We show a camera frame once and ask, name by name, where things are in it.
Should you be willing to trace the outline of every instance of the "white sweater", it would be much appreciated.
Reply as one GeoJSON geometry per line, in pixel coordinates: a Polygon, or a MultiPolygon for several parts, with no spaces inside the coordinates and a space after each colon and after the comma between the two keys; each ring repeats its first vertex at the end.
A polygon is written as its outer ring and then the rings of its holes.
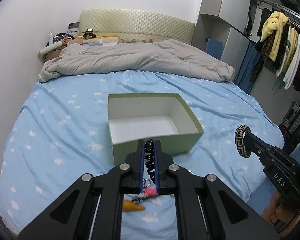
{"type": "Polygon", "coordinates": [[[296,52],[294,53],[293,59],[290,63],[290,66],[283,78],[283,81],[285,82],[284,88],[286,90],[289,89],[289,87],[291,86],[291,84],[294,80],[294,77],[296,75],[296,72],[297,72],[297,69],[299,66],[299,62],[300,62],[300,34],[298,36],[296,52]]]}

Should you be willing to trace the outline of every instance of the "pink object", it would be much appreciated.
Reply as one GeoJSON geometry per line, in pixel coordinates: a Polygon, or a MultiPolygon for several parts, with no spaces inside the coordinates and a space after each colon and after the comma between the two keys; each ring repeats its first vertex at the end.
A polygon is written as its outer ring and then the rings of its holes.
{"type": "Polygon", "coordinates": [[[151,195],[155,195],[155,194],[157,194],[157,190],[156,190],[155,187],[145,189],[145,196],[146,197],[151,196],[151,195]]]}

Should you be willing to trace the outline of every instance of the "wall socket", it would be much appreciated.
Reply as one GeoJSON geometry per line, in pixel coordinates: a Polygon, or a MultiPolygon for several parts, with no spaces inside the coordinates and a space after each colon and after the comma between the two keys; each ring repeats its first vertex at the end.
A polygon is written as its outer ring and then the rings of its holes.
{"type": "Polygon", "coordinates": [[[80,23],[69,23],[69,29],[79,28],[80,23]]]}

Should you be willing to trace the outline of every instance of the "blue curtain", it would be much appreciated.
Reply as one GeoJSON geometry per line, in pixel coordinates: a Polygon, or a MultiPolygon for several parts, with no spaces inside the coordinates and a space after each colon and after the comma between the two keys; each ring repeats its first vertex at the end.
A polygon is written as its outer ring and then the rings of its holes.
{"type": "Polygon", "coordinates": [[[249,94],[252,90],[253,83],[250,83],[252,70],[260,58],[260,53],[255,49],[256,43],[250,41],[240,69],[234,79],[234,83],[249,94]]]}

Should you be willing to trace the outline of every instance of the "bed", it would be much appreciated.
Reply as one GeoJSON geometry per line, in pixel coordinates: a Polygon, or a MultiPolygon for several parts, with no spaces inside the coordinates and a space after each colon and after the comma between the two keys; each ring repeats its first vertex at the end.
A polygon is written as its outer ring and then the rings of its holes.
{"type": "MultiPolygon", "coordinates": [[[[229,82],[234,74],[230,66],[186,44],[194,25],[169,16],[110,9],[83,11],[80,22],[81,28],[93,26],[101,35],[167,41],[111,48],[72,44],[60,58],[45,64],[41,82],[22,106],[3,154],[0,215],[9,229],[17,235],[82,174],[98,176],[114,166],[107,123],[109,93],[178,93],[205,133],[189,153],[174,156],[174,162],[202,177],[217,175],[248,201],[265,175],[256,155],[244,159],[238,154],[236,128],[247,124],[252,133],[280,148],[283,137],[258,102],[229,82]],[[172,24],[162,26],[162,21],[172,24]],[[150,68],[149,61],[135,58],[148,51],[154,51],[150,68]],[[118,58],[126,60],[114,68],[118,58]],[[199,67],[192,68],[189,62],[199,67]],[[200,78],[203,68],[208,72],[200,78]]],[[[143,205],[144,211],[122,214],[122,239],[178,238],[173,197],[160,196],[143,205]]]]}

